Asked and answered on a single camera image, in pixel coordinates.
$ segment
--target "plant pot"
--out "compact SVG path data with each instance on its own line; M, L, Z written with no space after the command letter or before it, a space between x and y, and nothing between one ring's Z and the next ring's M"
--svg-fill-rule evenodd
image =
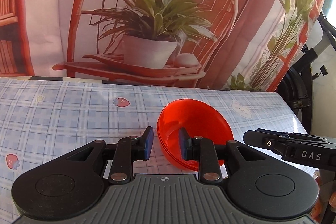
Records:
M177 46L177 42L155 41L123 36L124 63L151 69L162 69L169 56Z

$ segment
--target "human hand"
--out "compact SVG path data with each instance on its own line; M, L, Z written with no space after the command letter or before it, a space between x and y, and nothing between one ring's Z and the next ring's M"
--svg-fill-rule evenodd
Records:
M322 184L322 181L321 181L321 178L320 176L317 176L316 177L316 182L320 188L321 184ZM331 195L330 199L329 199L329 204L331 207L333 208L336 208L336 192L333 192L333 194ZM320 213L322 212L322 203L320 201L320 198L317 200L313 210L311 211L310 213L310 216L315 220L317 221L318 223L321 222L321 216L320 216Z

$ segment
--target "bolt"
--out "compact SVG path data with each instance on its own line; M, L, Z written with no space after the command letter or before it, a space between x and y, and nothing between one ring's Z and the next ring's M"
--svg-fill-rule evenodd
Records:
M114 181L123 181L126 179L127 179L127 175L124 173L113 173L111 175L111 180L114 180Z
M203 175L203 178L205 180L215 181L215 180L219 180L219 175L217 173L205 173Z

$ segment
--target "cartoon bear face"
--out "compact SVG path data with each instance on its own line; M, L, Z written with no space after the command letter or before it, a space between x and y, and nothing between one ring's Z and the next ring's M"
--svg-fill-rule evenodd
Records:
M232 107L234 112L243 116L244 118L246 118L246 119L251 119L252 118L251 110L246 106L242 106L237 101L232 101L231 107Z

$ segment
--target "blue checkered tablecloth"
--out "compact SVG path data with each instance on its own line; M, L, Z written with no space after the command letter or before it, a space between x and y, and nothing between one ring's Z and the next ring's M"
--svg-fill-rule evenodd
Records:
M115 105L118 98L129 105ZM0 79L0 224L18 217L11 186L23 172L95 139L116 143L126 136L140 136L147 126L156 128L164 106L181 98L200 100L217 109L238 141L247 130L256 128L305 133L277 93ZM8 155L17 157L14 168L8 166ZM156 132L151 158L134 162L133 167L134 173L186 172L165 159Z

